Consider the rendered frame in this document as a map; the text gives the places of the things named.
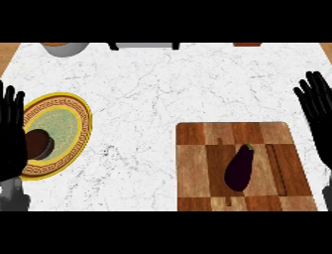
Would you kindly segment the dark purple eggplant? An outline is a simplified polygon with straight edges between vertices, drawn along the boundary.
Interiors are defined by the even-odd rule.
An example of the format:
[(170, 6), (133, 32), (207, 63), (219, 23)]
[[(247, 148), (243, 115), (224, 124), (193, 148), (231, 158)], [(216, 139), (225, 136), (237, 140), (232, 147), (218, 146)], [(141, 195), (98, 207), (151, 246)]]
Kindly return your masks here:
[(243, 144), (225, 172), (225, 181), (234, 191), (243, 191), (250, 184), (255, 149)]

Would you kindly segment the checkered wooden cutting board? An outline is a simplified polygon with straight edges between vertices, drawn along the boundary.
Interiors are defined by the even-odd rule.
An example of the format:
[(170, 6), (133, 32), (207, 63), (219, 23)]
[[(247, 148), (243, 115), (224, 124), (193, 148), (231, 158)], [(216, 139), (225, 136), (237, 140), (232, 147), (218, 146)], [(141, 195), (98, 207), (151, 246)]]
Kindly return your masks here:
[(176, 126), (181, 211), (314, 211), (288, 125), (206, 122)]

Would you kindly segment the dark brown round cake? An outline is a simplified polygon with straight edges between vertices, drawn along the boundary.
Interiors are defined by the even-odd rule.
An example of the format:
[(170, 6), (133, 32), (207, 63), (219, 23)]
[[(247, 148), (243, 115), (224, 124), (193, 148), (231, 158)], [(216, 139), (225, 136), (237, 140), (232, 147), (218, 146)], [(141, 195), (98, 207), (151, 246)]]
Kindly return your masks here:
[(43, 129), (32, 130), (26, 135), (30, 160), (45, 160), (54, 152), (55, 140)]

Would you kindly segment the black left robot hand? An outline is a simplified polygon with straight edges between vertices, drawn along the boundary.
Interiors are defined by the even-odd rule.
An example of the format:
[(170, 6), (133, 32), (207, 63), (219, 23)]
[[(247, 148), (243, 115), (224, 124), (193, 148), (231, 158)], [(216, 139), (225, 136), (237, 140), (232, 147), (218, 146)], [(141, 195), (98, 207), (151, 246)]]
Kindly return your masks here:
[(0, 182), (17, 178), (27, 166), (27, 142), (24, 132), (24, 97), (0, 80)]

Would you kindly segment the grey round pot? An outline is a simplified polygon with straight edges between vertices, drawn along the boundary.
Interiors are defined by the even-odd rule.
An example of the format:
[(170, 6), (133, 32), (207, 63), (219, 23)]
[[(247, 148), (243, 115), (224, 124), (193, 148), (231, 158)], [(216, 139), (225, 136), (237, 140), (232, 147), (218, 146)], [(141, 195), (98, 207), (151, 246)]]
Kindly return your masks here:
[(43, 43), (43, 47), (52, 56), (67, 58), (85, 50), (88, 43)]

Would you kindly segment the yellow patterned round plate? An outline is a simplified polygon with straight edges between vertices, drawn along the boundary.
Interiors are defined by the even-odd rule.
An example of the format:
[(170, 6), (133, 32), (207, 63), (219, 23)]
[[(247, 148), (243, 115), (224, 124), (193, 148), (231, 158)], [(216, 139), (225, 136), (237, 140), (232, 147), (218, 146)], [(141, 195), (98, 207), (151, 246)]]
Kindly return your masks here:
[(92, 112), (85, 100), (73, 93), (54, 92), (26, 106), (24, 129), (45, 130), (55, 149), (42, 160), (32, 159), (23, 171), (24, 181), (42, 180), (60, 173), (83, 152), (91, 131)]

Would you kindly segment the grey appliance with black legs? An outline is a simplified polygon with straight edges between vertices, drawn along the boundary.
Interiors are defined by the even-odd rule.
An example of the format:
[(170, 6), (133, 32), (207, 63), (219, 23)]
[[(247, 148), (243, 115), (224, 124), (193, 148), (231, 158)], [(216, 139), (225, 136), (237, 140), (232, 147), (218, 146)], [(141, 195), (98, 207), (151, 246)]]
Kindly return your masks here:
[(157, 48), (170, 48), (172, 50), (181, 49), (181, 43), (108, 43), (108, 47), (113, 51), (129, 48), (144, 48), (144, 49), (157, 49)]

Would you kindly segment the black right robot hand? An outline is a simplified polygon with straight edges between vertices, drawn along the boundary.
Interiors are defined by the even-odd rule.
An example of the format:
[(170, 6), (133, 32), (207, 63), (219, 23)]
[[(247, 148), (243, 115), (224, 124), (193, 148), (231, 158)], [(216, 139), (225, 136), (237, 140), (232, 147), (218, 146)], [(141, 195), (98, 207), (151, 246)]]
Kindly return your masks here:
[(332, 170), (332, 89), (319, 71), (309, 71), (294, 87), (319, 158)]

